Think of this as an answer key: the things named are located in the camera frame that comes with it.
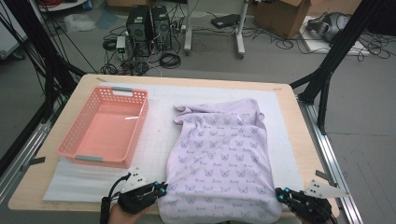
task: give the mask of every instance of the gray floor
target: gray floor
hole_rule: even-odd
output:
[[[82,13],[75,8],[64,13]],[[99,21],[105,11],[86,12],[93,21]],[[205,26],[210,17],[201,18]],[[108,29],[70,34],[70,37],[98,70],[104,64],[102,37],[109,30],[125,23],[115,19]],[[65,41],[71,63],[92,71],[73,46]],[[185,77],[254,82],[291,83],[318,68],[325,55],[302,54],[294,43],[292,49],[280,49],[270,36],[244,39],[246,56],[236,55],[233,36],[201,32],[193,36],[189,57],[179,53],[181,66],[175,70],[155,69],[150,77]],[[396,52],[395,43],[387,49]],[[336,70],[329,94],[326,129],[332,148],[343,170],[364,223],[396,223],[396,57],[382,60],[369,56],[359,62],[347,56]],[[0,156],[9,148],[24,125],[42,104],[44,98],[29,60],[0,62]],[[1,203],[2,223],[95,223],[94,213],[34,213],[10,211],[9,196]]]

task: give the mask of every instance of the electronic device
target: electronic device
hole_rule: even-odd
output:
[[[171,49],[172,39],[170,21],[166,6],[156,6],[151,9],[152,22],[154,24],[155,42],[159,50]]]
[[[339,12],[324,12],[320,17],[309,20],[307,31],[315,31],[321,35],[326,42],[332,43],[346,27],[349,17]]]
[[[148,57],[150,55],[149,44],[154,38],[149,6],[132,6],[126,22],[126,28],[134,56]]]
[[[236,25],[239,22],[239,15],[236,14],[231,14],[228,16],[223,16],[219,18],[215,18],[211,20],[211,23],[216,26],[218,29],[227,27],[227,26],[232,26]]]
[[[349,192],[334,186],[312,180],[306,190],[294,191],[289,188],[276,188],[276,199],[288,206],[296,216],[309,223],[337,223],[332,215],[328,198],[348,197]]]
[[[126,180],[122,189],[113,194],[114,188],[122,181]],[[128,175],[121,177],[114,183],[107,197],[102,198],[100,223],[107,224],[110,216],[111,201],[118,197],[118,204],[122,210],[129,214],[137,214],[143,209],[151,206],[158,198],[166,195],[167,184],[154,181],[148,184],[147,179],[134,169]]]
[[[119,59],[121,61],[128,60],[128,49],[126,48],[126,37],[125,36],[118,36],[117,37],[117,44],[116,44],[117,54],[119,55]]]

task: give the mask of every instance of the desk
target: desk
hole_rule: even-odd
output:
[[[190,54],[191,50],[191,39],[192,39],[192,25],[191,25],[191,13],[195,10],[200,0],[188,0],[187,1],[187,24],[186,24],[186,37],[184,42],[184,51],[186,55]],[[242,38],[242,31],[244,28],[245,17],[248,10],[248,0],[243,0],[241,17],[239,19],[238,28],[235,30],[236,45],[238,47],[238,55],[241,59],[245,57],[245,46]]]
[[[52,179],[59,156],[56,148],[63,139],[73,120],[82,108],[86,98],[94,86],[101,82],[139,83],[148,85],[167,85],[185,87],[212,87],[225,89],[241,89],[255,91],[273,91],[276,94],[283,119],[293,148],[293,153],[299,167],[301,179],[305,186],[312,179],[317,178],[315,171],[323,171],[318,154],[314,147],[310,133],[295,99],[291,87],[287,84],[220,81],[202,79],[183,79],[165,77],[124,77],[106,75],[86,75],[78,83],[76,90],[64,108],[61,116],[54,124],[43,146],[36,157],[46,157],[44,163],[29,168],[21,183],[18,185],[8,203],[10,209],[36,211],[91,211],[99,212],[99,203],[52,203],[44,202],[42,198]],[[158,214],[156,206],[149,211]],[[338,210],[333,211],[337,217]]]

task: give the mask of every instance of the white foam sheet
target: white foam sheet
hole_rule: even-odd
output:
[[[214,104],[253,98],[265,115],[275,187],[303,189],[285,123],[273,92],[107,82],[101,85],[148,91],[148,116],[132,162],[132,168],[138,167],[148,182],[166,179],[167,158],[181,131],[181,125],[174,123],[177,115],[174,105]],[[127,172],[127,169],[75,164],[61,158],[43,200],[99,203],[114,182]]]
[[[309,20],[313,20],[316,17],[306,16],[304,23],[300,28],[301,39],[303,40],[308,51],[313,51],[314,53],[328,53],[330,50],[329,43],[324,41],[323,38],[318,35],[315,31],[307,31],[306,26]],[[361,44],[361,42],[356,41],[355,45],[349,51],[347,55],[369,55],[369,51]]]

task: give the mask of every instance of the metal rail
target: metal rail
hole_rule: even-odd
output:
[[[326,164],[324,164],[329,172],[330,177],[334,183],[338,184],[339,189],[344,189],[348,192],[349,188],[347,186],[347,182],[344,179],[343,173],[341,171],[340,166],[338,165],[338,161],[335,158],[335,155],[332,151],[332,146],[330,144],[329,138],[327,135],[321,133],[319,126],[317,125],[318,113],[313,105],[304,104],[304,109],[309,117],[309,123],[312,126],[314,131],[316,140],[320,147],[321,157]],[[361,214],[359,213],[358,207],[356,206],[352,195],[349,197],[344,197],[339,199],[341,205],[343,206],[346,219],[349,224],[362,224]]]

